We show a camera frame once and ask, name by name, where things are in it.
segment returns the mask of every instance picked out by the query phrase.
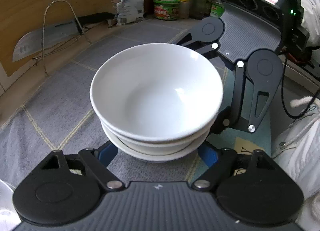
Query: white dot marker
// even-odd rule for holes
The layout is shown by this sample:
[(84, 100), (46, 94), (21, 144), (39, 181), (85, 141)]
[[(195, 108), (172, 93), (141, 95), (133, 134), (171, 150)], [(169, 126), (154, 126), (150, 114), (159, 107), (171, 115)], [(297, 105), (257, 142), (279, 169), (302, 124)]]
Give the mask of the white dot marker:
[(243, 61), (242, 61), (242, 60), (239, 60), (239, 61), (237, 62), (237, 66), (238, 66), (239, 68), (242, 68), (242, 67), (244, 66)]
[(213, 48), (213, 49), (218, 48), (218, 43), (213, 43), (213, 44), (212, 44), (212, 48)]

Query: stacked bowls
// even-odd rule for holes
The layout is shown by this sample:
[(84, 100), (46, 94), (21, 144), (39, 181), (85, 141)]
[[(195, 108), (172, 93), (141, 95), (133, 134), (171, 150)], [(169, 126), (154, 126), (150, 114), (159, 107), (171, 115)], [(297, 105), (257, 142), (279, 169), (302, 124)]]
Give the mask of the stacked bowls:
[(90, 100), (108, 138), (147, 161), (182, 157), (206, 138), (223, 96), (201, 54), (173, 44), (126, 49), (95, 74)]

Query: gray tiled floor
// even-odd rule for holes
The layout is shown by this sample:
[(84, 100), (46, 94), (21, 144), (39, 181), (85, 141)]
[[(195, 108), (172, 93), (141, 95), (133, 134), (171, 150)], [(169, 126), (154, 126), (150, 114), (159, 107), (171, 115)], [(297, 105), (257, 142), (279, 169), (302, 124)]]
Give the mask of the gray tiled floor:
[(88, 93), (94, 74), (69, 63), (56, 71), (26, 104), (35, 122), (55, 144), (92, 108)]
[(162, 21), (162, 20), (158, 20), (158, 19), (148, 19), (144, 22), (148, 23), (148, 24), (155, 24), (158, 26), (164, 26), (164, 27), (174, 28), (174, 29), (178, 29), (178, 30), (190, 29), (192, 27), (191, 25), (187, 25), (187, 24), (182, 23), (181, 20)]
[(175, 29), (170, 27), (164, 27), (143, 21), (133, 26), (118, 32), (115, 36), (136, 40), (143, 43), (155, 43), (155, 42), (168, 42), (174, 36), (176, 36), (181, 29)]
[(0, 129), (0, 136), (0, 178), (13, 186), (51, 152), (23, 109), (18, 110), (9, 124)]
[(78, 58), (77, 60), (81, 64), (98, 69), (103, 63), (105, 63), (109, 58), (118, 52), (143, 44), (143, 42), (140, 41), (121, 39), (116, 36), (105, 38), (101, 42), (101, 47), (95, 49), (95, 51), (91, 52), (91, 54), (84, 55), (83, 58)]
[(98, 148), (108, 141), (103, 132), (98, 116), (92, 114), (72, 136), (68, 145), (63, 149), (65, 154), (77, 154), (86, 147)]

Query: bowl rim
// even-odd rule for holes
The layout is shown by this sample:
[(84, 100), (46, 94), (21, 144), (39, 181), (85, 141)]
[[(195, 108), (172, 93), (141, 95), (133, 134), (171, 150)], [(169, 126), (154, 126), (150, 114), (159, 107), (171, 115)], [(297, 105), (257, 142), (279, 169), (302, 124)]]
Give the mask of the bowl rim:
[(135, 157), (139, 160), (148, 161), (148, 162), (158, 162), (158, 163), (177, 160), (177, 159), (180, 159), (184, 156), (189, 155), (190, 153), (192, 153), (193, 151), (195, 151), (196, 149), (198, 149), (201, 146), (201, 144), (207, 139), (209, 132), (210, 132), (208, 130), (203, 135), (201, 135), (199, 138), (194, 140), (191, 144), (189, 144), (186, 148), (184, 148), (176, 153), (168, 154), (168, 155), (147, 155), (147, 154), (137, 152), (137, 151), (133, 150), (132, 148), (130, 148), (129, 146), (125, 145), (116, 135), (111, 133), (110, 130), (107, 129), (104, 125), (101, 124), (101, 126), (102, 126), (104, 133), (109, 138), (109, 140), (113, 143), (113, 145), (115, 145), (118, 149), (120, 149), (124, 153), (126, 153), (132, 157)]
[(95, 84), (95, 80), (96, 80), (96, 77), (99, 74), (99, 72), (108, 64), (108, 62), (110, 62), (112, 59), (116, 58), (118, 55), (121, 55), (124, 52), (130, 51), (133, 48), (144, 48), (146, 45), (170, 45), (170, 46), (173, 45), (173, 46), (175, 46), (175, 48), (186, 48), (186, 47), (183, 47), (183, 46), (180, 46), (180, 45), (176, 45), (176, 44), (171, 44), (171, 43), (146, 43), (146, 44), (141, 44), (141, 45), (133, 46), (131, 48), (124, 49), (123, 51), (120, 51), (117, 54), (113, 55), (111, 58), (109, 58), (105, 63), (103, 63), (101, 65), (101, 67), (97, 70), (97, 72), (95, 73), (95, 75), (94, 75), (94, 77), (92, 79), (92, 82), (91, 82), (91, 85), (90, 85), (90, 101), (91, 101), (91, 105), (93, 107), (93, 110), (98, 115), (100, 120), (102, 120), (109, 128), (113, 129), (114, 131), (120, 133), (123, 136), (126, 136), (126, 137), (128, 137), (130, 139), (134, 139), (134, 140), (137, 140), (137, 141), (142, 141), (142, 142), (169, 142), (169, 141), (182, 139), (182, 138), (185, 138), (185, 137), (187, 137), (189, 135), (192, 135), (193, 133), (195, 133), (195, 132), (199, 131), (200, 129), (202, 129), (203, 127), (205, 127), (217, 115), (217, 113), (218, 113), (218, 111), (219, 111), (219, 109), (221, 107), (222, 99), (223, 99), (223, 84), (222, 84), (222, 80), (220, 78), (220, 75), (219, 75), (217, 69), (214, 67), (214, 65), (207, 58), (205, 58), (203, 55), (201, 55), (200, 53), (198, 53), (198, 52), (196, 52), (194, 50), (191, 50), (189, 48), (186, 48), (186, 49), (188, 51), (190, 51), (190, 52), (197, 53), (197, 55), (199, 55), (202, 59), (205, 60), (205, 62), (208, 63), (208, 66), (212, 66), (213, 67), (213, 69), (215, 71), (215, 74), (216, 74), (217, 78), (219, 79), (219, 81), (216, 83), (216, 84), (219, 85), (219, 88), (217, 88), (218, 89), (217, 92), (220, 92), (220, 100), (218, 101), (219, 105), (214, 109), (214, 112), (211, 114), (211, 116), (208, 117), (208, 119), (206, 121), (204, 121), (202, 124), (198, 125), (197, 127), (194, 127), (193, 129), (185, 130), (185, 131), (179, 132), (177, 134), (174, 134), (174, 135), (171, 135), (171, 136), (168, 136), (168, 137), (165, 137), (165, 138), (148, 137), (148, 136), (142, 136), (142, 135), (130, 133), (130, 132), (121, 130), (121, 129), (113, 126), (111, 123), (109, 123), (101, 115), (101, 113), (97, 109), (97, 107), (95, 105), (95, 102), (93, 100), (93, 97), (92, 97), (92, 87)]
[(215, 120), (216, 120), (216, 117), (213, 120), (211, 120), (208, 125), (206, 125), (204, 128), (200, 129), (198, 132), (195, 132), (192, 135), (189, 135), (189, 136), (187, 136), (185, 138), (182, 138), (182, 139), (179, 139), (179, 140), (176, 140), (176, 141), (164, 142), (164, 143), (145, 143), (145, 142), (140, 142), (140, 141), (137, 141), (137, 140), (134, 140), (134, 139), (130, 139), (130, 138), (126, 137), (126, 136), (122, 136), (122, 135), (119, 136), (119, 133), (115, 132), (113, 129), (110, 129), (107, 125), (105, 125), (105, 123), (103, 121), (100, 120), (100, 122), (101, 122), (101, 124), (103, 126), (107, 127), (108, 130), (120, 140), (123, 139), (124, 141), (132, 142), (133, 144), (139, 145), (139, 146), (157, 147), (157, 148), (159, 148), (159, 147), (179, 146), (179, 145), (183, 145), (184, 143), (187, 143), (187, 142), (193, 142), (195, 139), (199, 138), (205, 132), (207, 132), (211, 128), (211, 126), (212, 126), (212, 124), (214, 123)]

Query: knife blade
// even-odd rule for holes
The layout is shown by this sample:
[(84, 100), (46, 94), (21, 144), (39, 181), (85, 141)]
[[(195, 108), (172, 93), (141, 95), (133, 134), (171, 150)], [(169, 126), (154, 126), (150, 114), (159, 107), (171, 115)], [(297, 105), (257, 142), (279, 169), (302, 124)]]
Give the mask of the knife blade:
[[(86, 24), (95, 24), (105, 20), (112, 20), (112, 13), (96, 13), (87, 16), (78, 17), (81, 27)], [(44, 28), (44, 48), (50, 48), (54, 45), (71, 39), (74, 35), (82, 34), (81, 28), (76, 19), (48, 25)], [(16, 44), (13, 50), (12, 62), (23, 59), (31, 54), (41, 51), (42, 28), (25, 34)]]

